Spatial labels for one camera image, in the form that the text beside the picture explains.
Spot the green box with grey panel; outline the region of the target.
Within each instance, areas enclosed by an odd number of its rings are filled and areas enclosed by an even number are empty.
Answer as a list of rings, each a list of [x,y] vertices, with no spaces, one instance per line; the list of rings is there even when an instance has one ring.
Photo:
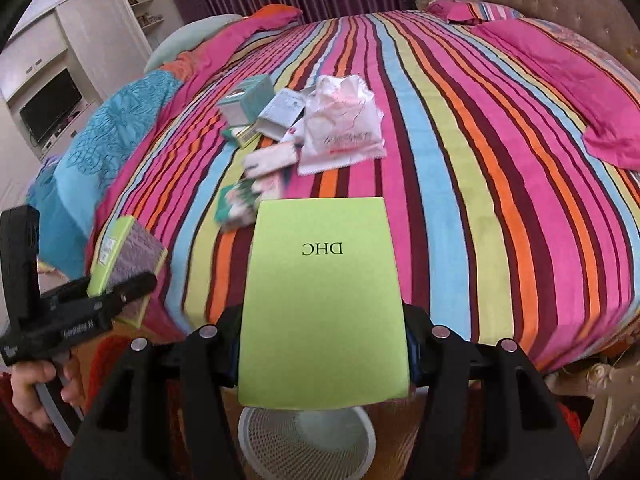
[[[143,272],[160,274],[167,249],[133,216],[120,217],[107,230],[91,267],[87,294],[104,294]]]

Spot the teal floral packet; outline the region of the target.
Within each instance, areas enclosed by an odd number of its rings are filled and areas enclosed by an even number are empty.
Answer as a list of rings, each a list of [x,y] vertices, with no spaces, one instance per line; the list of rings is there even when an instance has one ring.
[[[278,172],[255,179],[243,178],[221,190],[215,221],[224,232],[251,226],[256,221],[260,204],[266,200],[280,200],[283,190],[283,177]]]

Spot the green DHC box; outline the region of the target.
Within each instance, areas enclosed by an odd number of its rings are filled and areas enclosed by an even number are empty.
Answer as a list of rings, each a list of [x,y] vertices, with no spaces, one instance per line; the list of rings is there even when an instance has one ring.
[[[241,404],[338,410],[403,398],[409,389],[384,200],[263,203],[243,302]]]

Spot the white pink small box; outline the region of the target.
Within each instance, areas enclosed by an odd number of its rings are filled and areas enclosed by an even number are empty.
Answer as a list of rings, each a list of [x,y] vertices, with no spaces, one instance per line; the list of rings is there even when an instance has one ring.
[[[293,142],[282,142],[260,148],[243,160],[245,177],[256,179],[272,174],[298,162],[298,153]]]

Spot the teal white carton box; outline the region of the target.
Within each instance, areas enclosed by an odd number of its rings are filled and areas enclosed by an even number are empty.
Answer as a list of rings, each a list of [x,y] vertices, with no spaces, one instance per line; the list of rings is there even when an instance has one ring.
[[[236,84],[217,102],[217,106],[230,127],[241,127],[251,125],[273,97],[270,76],[259,74]]]

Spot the white grey carton box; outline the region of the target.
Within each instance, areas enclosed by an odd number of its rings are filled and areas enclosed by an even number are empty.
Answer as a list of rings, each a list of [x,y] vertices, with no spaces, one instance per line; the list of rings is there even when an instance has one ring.
[[[255,130],[262,136],[280,142],[306,105],[303,93],[284,88],[280,90],[258,115]]]

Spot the white plastic bag red print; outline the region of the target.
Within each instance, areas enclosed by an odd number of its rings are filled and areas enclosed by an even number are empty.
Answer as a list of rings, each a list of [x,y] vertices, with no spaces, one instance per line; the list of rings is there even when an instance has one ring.
[[[385,157],[383,117],[360,76],[320,76],[306,97],[297,173],[309,176]]]

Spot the small green box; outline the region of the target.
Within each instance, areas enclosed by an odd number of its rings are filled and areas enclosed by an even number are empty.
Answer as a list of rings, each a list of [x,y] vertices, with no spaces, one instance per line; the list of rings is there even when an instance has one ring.
[[[221,131],[221,134],[228,144],[236,148],[245,148],[260,137],[260,133],[255,129],[254,125],[227,127]]]

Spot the black television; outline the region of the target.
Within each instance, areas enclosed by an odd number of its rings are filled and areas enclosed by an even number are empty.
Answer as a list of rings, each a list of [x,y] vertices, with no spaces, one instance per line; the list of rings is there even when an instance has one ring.
[[[61,70],[20,110],[32,142],[43,144],[82,100],[72,75]]]

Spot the striped colourful bedspread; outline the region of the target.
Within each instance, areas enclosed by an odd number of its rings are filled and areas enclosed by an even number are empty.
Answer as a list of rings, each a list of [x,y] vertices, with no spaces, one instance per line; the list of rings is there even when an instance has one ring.
[[[363,78],[387,155],[291,176],[288,198],[381,196],[401,295],[463,337],[515,338],[547,370],[639,336],[639,177],[587,152],[588,122],[518,58],[420,11],[235,23],[165,66],[182,86],[96,208],[86,259],[133,216],[168,251],[143,323],[176,338],[243,297],[251,229],[221,231],[245,151],[217,102],[268,74]]]

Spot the white wardrobe cabinet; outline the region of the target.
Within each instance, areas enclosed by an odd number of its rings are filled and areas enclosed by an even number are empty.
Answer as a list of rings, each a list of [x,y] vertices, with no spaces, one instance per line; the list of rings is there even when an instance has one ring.
[[[182,24],[174,0],[32,0],[1,55],[1,95],[34,155],[64,153],[90,113],[140,78]],[[60,73],[80,99],[57,126],[35,133],[24,109]]]

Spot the light green pillow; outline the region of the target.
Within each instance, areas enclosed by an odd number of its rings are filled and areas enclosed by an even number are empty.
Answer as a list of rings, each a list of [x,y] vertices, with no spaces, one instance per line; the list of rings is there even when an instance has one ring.
[[[183,25],[152,52],[143,73],[152,72],[165,63],[175,61],[180,53],[195,49],[202,42],[217,35],[221,29],[242,19],[242,15],[239,14],[220,14]]]

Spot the pink folded duvet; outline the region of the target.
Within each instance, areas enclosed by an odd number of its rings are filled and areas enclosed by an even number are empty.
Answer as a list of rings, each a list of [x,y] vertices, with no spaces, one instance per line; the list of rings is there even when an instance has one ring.
[[[609,164],[639,169],[639,79],[577,32],[536,18],[511,18],[472,28],[560,90],[588,122],[587,152]]]

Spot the striped pink pillow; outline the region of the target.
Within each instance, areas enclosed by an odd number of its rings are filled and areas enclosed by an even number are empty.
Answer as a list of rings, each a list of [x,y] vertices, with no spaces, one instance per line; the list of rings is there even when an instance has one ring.
[[[458,25],[477,25],[523,17],[520,11],[510,6],[480,0],[436,0],[425,8],[425,12],[446,23]]]

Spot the cream carved bed frame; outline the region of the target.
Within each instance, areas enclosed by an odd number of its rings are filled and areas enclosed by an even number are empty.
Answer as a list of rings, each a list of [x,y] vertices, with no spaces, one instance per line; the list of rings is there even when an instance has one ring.
[[[558,396],[593,400],[578,439],[589,477],[597,479],[623,449],[639,423],[639,346],[626,350],[613,364],[599,362],[576,373],[555,372],[546,378]]]

